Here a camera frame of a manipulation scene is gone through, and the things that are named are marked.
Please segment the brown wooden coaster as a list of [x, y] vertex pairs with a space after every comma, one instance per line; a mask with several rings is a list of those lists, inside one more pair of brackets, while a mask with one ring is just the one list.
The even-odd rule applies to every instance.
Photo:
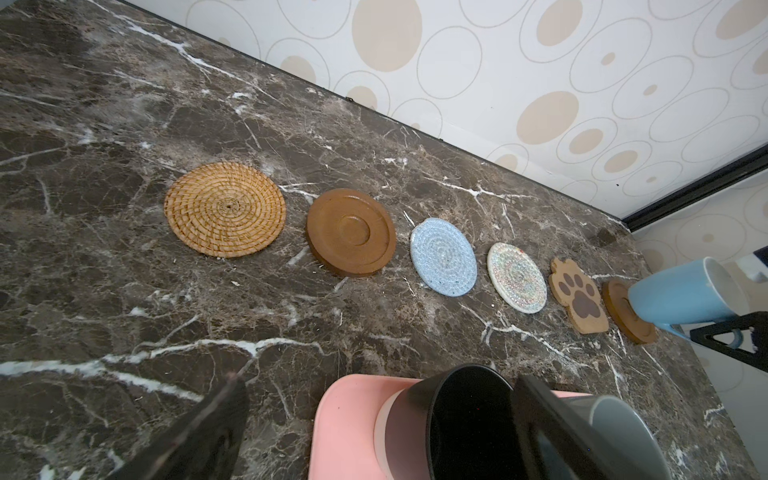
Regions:
[[604, 282], [602, 298], [614, 323], [631, 341], [643, 345], [658, 340], [656, 327], [642, 320], [632, 308], [626, 283], [617, 279]]
[[342, 277], [375, 274], [396, 249], [388, 211], [371, 196], [349, 188], [329, 190], [314, 201], [306, 234], [314, 256]]

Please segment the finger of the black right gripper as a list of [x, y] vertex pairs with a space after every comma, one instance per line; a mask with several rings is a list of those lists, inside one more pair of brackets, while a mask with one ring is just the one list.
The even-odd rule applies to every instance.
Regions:
[[759, 311], [690, 331], [693, 342], [767, 371], [767, 312]]

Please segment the grey mug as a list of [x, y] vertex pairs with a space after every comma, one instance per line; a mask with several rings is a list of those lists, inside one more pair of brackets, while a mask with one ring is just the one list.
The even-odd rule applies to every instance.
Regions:
[[642, 418], [626, 402], [610, 395], [572, 396], [563, 398], [563, 401], [654, 479], [671, 478], [658, 442]]

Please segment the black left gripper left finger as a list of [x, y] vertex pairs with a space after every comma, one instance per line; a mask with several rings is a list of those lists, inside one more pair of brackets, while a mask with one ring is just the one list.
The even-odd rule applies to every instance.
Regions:
[[230, 372], [222, 383], [110, 479], [230, 479], [249, 416], [245, 381]]

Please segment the multicolour woven coaster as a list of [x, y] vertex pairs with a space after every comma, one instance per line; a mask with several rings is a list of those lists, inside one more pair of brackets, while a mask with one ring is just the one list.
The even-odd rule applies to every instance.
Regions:
[[487, 270], [497, 293], [511, 307], [525, 314], [544, 308], [547, 301], [544, 277], [523, 250], [508, 243], [493, 244], [487, 255]]

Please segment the grey woven coaster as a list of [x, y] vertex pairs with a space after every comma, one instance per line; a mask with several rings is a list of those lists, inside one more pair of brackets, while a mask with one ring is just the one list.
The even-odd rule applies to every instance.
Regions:
[[477, 280], [472, 246], [453, 224], [427, 218], [410, 235], [410, 255], [423, 282], [448, 297], [467, 294]]

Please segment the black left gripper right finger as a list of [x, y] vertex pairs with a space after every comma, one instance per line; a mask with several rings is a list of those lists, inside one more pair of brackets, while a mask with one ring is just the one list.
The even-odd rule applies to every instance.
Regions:
[[613, 447], [542, 381], [521, 376], [511, 394], [530, 479], [654, 479]]

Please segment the black mug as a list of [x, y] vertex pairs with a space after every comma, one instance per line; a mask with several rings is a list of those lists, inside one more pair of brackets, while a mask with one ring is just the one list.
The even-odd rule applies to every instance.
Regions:
[[373, 441], [387, 479], [525, 479], [511, 402], [495, 370], [462, 365], [391, 395]]

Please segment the light blue mug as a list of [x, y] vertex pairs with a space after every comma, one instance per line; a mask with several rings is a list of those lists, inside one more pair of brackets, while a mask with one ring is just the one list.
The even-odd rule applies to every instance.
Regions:
[[724, 322], [749, 313], [740, 285], [712, 257], [659, 271], [628, 290], [638, 317], [679, 337], [676, 325]]

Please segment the rattan woven coaster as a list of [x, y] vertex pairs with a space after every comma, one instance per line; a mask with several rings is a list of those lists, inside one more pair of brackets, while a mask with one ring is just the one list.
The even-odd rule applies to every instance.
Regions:
[[278, 186], [261, 171], [236, 162], [202, 165], [177, 179], [163, 211], [185, 245], [219, 258], [265, 249], [282, 232], [287, 213]]

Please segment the paw print coaster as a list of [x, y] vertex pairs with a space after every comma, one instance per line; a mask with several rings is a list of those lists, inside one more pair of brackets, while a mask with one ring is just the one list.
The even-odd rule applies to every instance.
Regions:
[[555, 300], [566, 309], [571, 325], [582, 335], [609, 330], [596, 283], [572, 259], [550, 262], [548, 283]]

